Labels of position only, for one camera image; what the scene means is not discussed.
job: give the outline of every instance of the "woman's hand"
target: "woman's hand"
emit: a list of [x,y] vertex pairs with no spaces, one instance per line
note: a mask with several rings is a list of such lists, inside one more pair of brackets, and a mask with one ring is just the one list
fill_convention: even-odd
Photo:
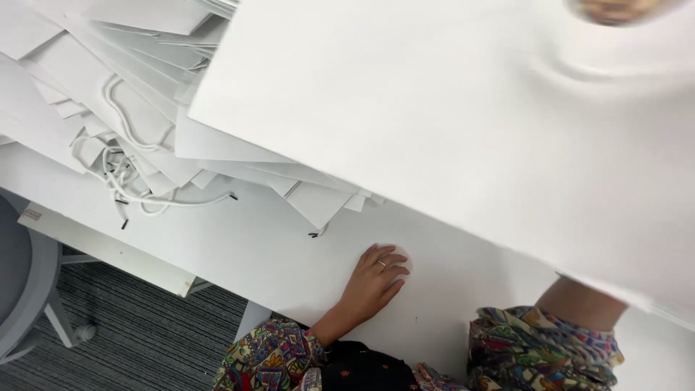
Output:
[[323,346],[330,345],[371,319],[403,287],[404,280],[391,284],[399,275],[410,274],[403,266],[392,266],[396,262],[407,261],[402,255],[389,254],[394,250],[395,246],[377,248],[375,244],[359,258],[338,304],[328,310],[310,330]]

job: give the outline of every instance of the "floor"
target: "floor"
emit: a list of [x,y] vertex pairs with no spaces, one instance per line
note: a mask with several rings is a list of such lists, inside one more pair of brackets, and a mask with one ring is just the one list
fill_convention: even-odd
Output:
[[67,349],[42,316],[43,343],[0,366],[3,391],[208,390],[246,306],[219,287],[179,298],[101,262],[63,266],[58,291],[73,326],[97,335]]

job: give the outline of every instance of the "patterned sleeve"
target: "patterned sleeve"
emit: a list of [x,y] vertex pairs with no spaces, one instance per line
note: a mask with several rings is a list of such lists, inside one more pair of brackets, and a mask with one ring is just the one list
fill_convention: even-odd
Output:
[[300,385],[311,390],[316,376],[320,389],[316,367],[324,363],[323,347],[311,333],[295,322],[271,319],[229,347],[213,390],[290,391]]
[[595,390],[616,384],[614,333],[587,330],[536,307],[480,308],[469,335],[472,390]]

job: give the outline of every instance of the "black fabric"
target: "black fabric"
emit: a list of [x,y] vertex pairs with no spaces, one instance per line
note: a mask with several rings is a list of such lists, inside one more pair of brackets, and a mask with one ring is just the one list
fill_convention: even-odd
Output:
[[365,344],[353,341],[334,343],[321,369],[324,391],[419,391],[413,372],[398,360]]

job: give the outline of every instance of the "gray chair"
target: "gray chair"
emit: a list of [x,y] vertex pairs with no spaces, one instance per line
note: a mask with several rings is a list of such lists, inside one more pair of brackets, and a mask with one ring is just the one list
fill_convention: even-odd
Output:
[[45,312],[66,347],[91,339],[94,325],[72,330],[56,281],[61,244],[17,223],[19,212],[0,195],[0,364],[40,341],[32,327]]

